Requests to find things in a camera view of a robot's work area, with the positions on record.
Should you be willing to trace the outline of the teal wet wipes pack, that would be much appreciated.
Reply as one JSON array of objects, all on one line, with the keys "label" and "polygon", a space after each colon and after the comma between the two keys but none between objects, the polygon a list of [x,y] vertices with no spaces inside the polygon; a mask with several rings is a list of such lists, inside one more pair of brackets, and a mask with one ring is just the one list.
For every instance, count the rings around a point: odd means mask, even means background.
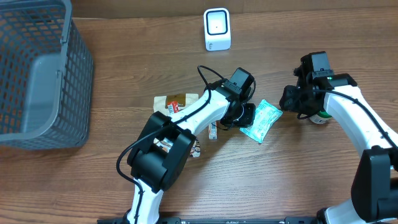
[{"label": "teal wet wipes pack", "polygon": [[282,114],[283,112],[280,109],[266,100],[262,100],[255,110],[253,125],[248,128],[241,128],[240,131],[259,144],[262,144],[266,134]]}]

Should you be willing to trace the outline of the green lid jar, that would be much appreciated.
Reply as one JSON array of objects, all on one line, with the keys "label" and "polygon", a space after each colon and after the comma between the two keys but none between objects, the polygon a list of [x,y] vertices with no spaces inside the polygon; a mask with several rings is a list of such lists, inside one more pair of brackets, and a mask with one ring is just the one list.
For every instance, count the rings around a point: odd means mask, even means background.
[{"label": "green lid jar", "polygon": [[319,111],[317,114],[310,117],[310,121],[315,124],[325,124],[332,116],[326,111]]}]

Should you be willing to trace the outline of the orange Kleenex tissue pack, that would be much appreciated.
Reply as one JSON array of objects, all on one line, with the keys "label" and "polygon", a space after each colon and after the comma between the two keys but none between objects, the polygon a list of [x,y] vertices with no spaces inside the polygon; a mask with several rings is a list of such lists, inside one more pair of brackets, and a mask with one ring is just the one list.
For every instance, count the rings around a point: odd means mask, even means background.
[{"label": "orange Kleenex tissue pack", "polygon": [[212,122],[208,126],[208,137],[209,140],[217,140],[218,139],[218,127],[216,122]]}]

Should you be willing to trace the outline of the red snack stick packet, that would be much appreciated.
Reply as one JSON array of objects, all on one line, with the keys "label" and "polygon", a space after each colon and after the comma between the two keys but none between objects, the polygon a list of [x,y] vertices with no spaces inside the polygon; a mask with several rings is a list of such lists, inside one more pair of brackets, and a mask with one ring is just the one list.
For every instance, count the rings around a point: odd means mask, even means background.
[{"label": "red snack stick packet", "polygon": [[167,109],[169,111],[169,114],[175,114],[179,112],[179,107],[178,107],[178,102],[177,101],[171,101],[167,105]]}]

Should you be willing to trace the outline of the beige snack pouch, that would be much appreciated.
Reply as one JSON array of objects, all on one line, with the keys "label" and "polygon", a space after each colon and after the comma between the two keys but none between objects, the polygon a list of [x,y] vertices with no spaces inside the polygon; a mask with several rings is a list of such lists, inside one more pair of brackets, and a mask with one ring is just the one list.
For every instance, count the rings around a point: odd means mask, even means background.
[{"label": "beige snack pouch", "polygon": [[[165,95],[165,96],[155,96],[153,110],[154,112],[161,112],[166,116],[177,113],[184,110],[186,107],[192,105],[198,100],[198,94],[195,93],[181,93],[177,95]],[[163,149],[165,152],[169,152],[172,147],[172,142],[168,139],[162,141],[154,139],[154,143]],[[201,153],[200,143],[195,140],[193,144],[189,157],[199,157]]]}]

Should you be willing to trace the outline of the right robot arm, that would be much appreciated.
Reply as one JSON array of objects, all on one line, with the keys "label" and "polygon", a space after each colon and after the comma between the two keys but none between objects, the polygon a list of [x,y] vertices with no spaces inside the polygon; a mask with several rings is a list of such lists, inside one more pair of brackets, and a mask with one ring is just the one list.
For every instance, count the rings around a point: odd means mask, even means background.
[{"label": "right robot arm", "polygon": [[347,73],[336,74],[325,51],[312,52],[294,69],[279,101],[283,111],[322,124],[333,118],[353,143],[360,162],[345,202],[317,212],[312,223],[387,223],[397,219],[397,133],[365,100]]}]

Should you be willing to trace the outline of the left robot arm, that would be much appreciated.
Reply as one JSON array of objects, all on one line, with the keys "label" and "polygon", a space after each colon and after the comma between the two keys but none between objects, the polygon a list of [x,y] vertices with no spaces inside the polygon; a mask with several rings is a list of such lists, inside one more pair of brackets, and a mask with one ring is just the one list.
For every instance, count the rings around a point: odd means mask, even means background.
[{"label": "left robot arm", "polygon": [[206,83],[192,105],[166,116],[160,111],[148,119],[136,142],[122,155],[131,167],[128,181],[135,185],[132,207],[123,223],[157,223],[163,194],[178,179],[197,135],[213,123],[224,130],[253,124],[256,88],[254,77],[239,67],[231,78]]}]

